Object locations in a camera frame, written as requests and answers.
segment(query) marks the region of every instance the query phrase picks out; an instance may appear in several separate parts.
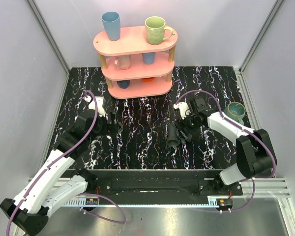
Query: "metal floor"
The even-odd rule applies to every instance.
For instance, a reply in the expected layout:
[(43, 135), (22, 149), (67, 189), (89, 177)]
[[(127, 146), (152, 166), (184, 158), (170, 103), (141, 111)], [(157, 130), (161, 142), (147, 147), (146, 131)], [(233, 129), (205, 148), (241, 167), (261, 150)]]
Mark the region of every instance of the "metal floor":
[[(234, 199), (234, 208), (245, 203)], [(119, 225), (77, 208), (62, 207), (39, 236), (287, 236), (275, 199), (254, 199), (243, 211), (231, 214), (199, 212), (190, 208), (124, 208), (127, 223)], [(94, 212), (121, 220), (115, 208)]]

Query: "wall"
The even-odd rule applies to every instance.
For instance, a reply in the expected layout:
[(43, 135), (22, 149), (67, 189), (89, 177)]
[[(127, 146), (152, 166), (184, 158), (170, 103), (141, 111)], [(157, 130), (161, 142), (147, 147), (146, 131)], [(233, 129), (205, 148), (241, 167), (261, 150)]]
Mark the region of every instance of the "wall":
[(144, 25), (164, 17), (178, 32), (176, 65), (239, 67), (275, 0), (35, 0), (71, 67), (100, 66), (94, 37), (107, 11), (120, 14), (121, 26)]
[(295, 0), (285, 1), (244, 74), (295, 204)]
[[(0, 0), (0, 203), (38, 169), (65, 72), (24, 0)], [(0, 209), (0, 235), (8, 219)]]

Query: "marble pattern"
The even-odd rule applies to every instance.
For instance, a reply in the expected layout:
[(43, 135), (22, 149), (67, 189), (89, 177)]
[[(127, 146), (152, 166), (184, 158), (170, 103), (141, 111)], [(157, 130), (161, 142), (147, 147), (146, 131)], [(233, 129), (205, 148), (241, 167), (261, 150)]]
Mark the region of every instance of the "marble pattern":
[[(110, 96), (100, 68), (73, 68), (49, 151), (57, 137), (86, 108), (83, 100), (86, 89), (95, 96), (104, 96), (106, 113), (117, 113), (123, 132), (97, 137), (71, 169), (224, 169), (236, 161), (235, 146), (204, 127), (196, 142), (166, 146), (166, 127), (175, 119), (173, 104), (185, 92), (209, 91), (218, 98), (222, 109), (233, 101), (243, 103), (232, 67), (175, 67), (169, 93), (125, 100)], [(209, 106), (215, 106), (212, 98), (206, 95), (204, 98)], [(244, 123), (249, 126), (247, 116)]]

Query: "shelf board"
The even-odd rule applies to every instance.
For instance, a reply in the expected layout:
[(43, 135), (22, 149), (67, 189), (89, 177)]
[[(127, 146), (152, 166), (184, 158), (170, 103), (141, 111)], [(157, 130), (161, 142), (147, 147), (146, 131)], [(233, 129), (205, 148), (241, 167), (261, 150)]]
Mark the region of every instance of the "shelf board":
[(113, 87), (108, 88), (108, 91), (111, 96), (117, 99), (162, 95), (171, 90), (173, 85), (173, 81), (166, 82), (166, 76), (157, 77), (150, 82), (141, 79), (131, 80), (130, 86), (126, 89), (120, 88), (116, 81), (112, 82)]
[(140, 78), (159, 77), (169, 74), (175, 62), (168, 61), (168, 53), (157, 52), (151, 65), (144, 64), (142, 54), (131, 55), (131, 65), (127, 70), (121, 70), (115, 65), (116, 57), (106, 60), (107, 69), (102, 68), (104, 76), (110, 80), (135, 80)]
[[(170, 31), (165, 31), (165, 37), (170, 35)], [(121, 28), (120, 39), (117, 41), (109, 40), (105, 31), (99, 33), (94, 41), (94, 48), (104, 56), (120, 56), (127, 54), (160, 52), (171, 49), (176, 45), (178, 39), (177, 32), (158, 45), (151, 45), (146, 41), (145, 26), (135, 26)]]

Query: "three-tier shelf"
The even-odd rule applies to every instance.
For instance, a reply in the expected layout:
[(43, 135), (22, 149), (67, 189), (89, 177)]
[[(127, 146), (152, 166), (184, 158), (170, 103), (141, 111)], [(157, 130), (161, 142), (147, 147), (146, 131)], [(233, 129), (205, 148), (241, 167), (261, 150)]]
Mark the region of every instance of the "three-tier shelf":
[[(146, 41), (145, 26), (121, 28), (120, 39), (111, 41), (106, 32), (99, 33), (94, 39), (94, 47), (99, 54), (102, 72), (105, 76), (108, 91), (114, 98), (127, 99), (146, 97), (167, 93), (172, 85), (172, 71), (175, 65), (175, 47), (178, 35), (174, 34), (158, 45), (151, 45)], [(153, 64), (144, 64), (142, 53), (155, 53)], [(117, 56), (131, 55), (131, 65), (127, 70), (116, 67)], [(146, 82), (142, 78), (155, 77)], [(117, 81), (130, 80), (128, 88), (123, 89)]]

